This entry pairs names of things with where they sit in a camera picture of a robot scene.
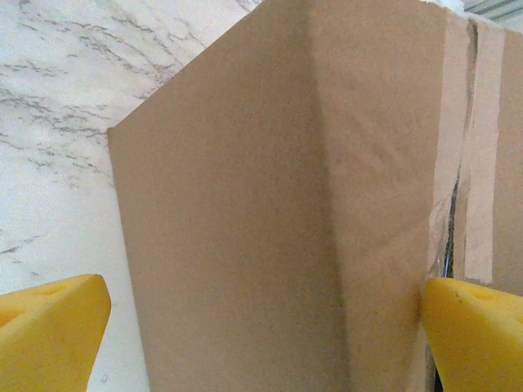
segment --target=brown cardboard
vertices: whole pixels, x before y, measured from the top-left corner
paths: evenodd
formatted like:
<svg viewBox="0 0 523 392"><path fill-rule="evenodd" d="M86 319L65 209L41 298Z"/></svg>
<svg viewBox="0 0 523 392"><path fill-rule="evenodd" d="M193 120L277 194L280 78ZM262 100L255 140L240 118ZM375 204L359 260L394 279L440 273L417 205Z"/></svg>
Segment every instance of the brown cardboard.
<svg viewBox="0 0 523 392"><path fill-rule="evenodd" d="M110 130L154 392L430 390L418 296L451 222L457 277L487 235L523 293L523 39L486 26L266 0Z"/></svg>

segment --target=white marble wall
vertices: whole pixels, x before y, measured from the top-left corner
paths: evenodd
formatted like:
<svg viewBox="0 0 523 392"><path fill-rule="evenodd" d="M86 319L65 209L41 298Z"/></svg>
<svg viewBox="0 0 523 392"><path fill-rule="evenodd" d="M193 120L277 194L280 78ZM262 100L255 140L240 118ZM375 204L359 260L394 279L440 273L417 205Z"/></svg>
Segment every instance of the white marble wall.
<svg viewBox="0 0 523 392"><path fill-rule="evenodd" d="M89 391L149 390L105 130L259 0L6 0L0 294L102 274L113 310Z"/></svg>

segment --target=cardboard box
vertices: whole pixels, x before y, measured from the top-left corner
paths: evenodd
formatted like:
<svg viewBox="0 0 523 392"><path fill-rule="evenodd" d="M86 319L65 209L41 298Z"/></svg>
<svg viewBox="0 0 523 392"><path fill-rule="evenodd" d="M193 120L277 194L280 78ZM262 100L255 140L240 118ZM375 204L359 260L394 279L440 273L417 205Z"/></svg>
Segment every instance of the cardboard box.
<svg viewBox="0 0 523 392"><path fill-rule="evenodd" d="M266 0L110 130L152 390L430 390L448 250L523 294L521 65L417 0Z"/></svg>

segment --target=marble surface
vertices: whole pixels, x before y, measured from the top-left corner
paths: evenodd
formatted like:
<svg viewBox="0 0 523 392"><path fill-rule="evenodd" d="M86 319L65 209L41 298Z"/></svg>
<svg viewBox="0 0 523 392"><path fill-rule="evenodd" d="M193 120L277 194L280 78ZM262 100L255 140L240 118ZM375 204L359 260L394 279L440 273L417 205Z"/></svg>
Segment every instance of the marble surface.
<svg viewBox="0 0 523 392"><path fill-rule="evenodd" d="M148 391L105 130L259 0L7 0L0 9L0 294L102 274L89 392Z"/></svg>

